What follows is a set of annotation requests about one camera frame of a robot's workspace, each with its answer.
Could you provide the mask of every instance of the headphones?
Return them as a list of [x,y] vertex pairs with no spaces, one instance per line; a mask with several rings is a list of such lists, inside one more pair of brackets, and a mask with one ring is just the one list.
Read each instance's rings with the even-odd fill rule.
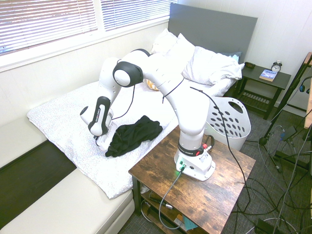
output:
[[[303,82],[304,82],[305,80],[311,79],[311,78],[312,78],[312,77],[306,77],[306,78],[302,81],[302,83],[301,83],[301,85],[300,85],[300,88],[299,88],[299,91],[300,91],[300,92],[304,92],[304,90],[306,89],[306,87],[303,85]],[[306,90],[306,93],[309,94],[309,93],[310,93],[310,89],[307,89],[307,90]]]

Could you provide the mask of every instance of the window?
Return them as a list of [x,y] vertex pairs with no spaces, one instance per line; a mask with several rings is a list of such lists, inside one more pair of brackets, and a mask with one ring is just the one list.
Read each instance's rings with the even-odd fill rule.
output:
[[96,29],[92,0],[0,1],[0,54]]
[[176,0],[101,0],[106,31],[168,16]]
[[171,2],[177,1],[0,0],[0,55],[169,16]]

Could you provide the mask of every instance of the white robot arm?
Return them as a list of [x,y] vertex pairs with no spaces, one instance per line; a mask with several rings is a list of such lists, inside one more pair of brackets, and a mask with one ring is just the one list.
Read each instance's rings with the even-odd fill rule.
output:
[[97,145],[106,150],[115,133],[111,122],[113,104],[121,87],[131,87],[149,79],[170,102],[179,121],[180,139],[175,154],[176,169],[199,180],[207,180],[215,170],[215,163],[202,145],[209,101],[203,94],[191,89],[181,74],[155,67],[144,50],[135,50],[123,59],[107,59],[99,78],[95,107],[85,107],[80,116],[95,136]]

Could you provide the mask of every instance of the white wall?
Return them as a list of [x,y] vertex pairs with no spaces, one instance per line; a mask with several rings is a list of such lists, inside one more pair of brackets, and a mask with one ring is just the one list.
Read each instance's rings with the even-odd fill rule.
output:
[[[179,0],[179,4],[257,17],[245,61],[271,68],[273,62],[281,60],[281,71],[290,74],[291,80],[308,52],[312,52],[311,0]],[[249,82],[246,88],[257,92],[261,89],[268,96],[275,92],[274,88],[255,82]],[[304,109],[307,103],[306,93],[296,94],[292,101]]]
[[168,23],[0,73],[0,127],[53,98],[98,80],[104,60],[151,50]]

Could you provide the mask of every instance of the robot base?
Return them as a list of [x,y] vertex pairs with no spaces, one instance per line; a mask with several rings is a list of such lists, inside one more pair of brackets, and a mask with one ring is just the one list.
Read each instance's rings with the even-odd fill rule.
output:
[[178,150],[175,154],[175,164],[177,171],[181,171],[180,168],[185,164],[183,173],[200,181],[209,179],[215,171],[215,162],[206,151],[201,155],[192,157]]
[[96,143],[101,150],[107,152],[108,147],[113,140],[113,136],[116,132],[116,129],[117,125],[115,123],[111,123],[111,126],[109,126],[108,128],[107,134],[102,135],[97,139]]

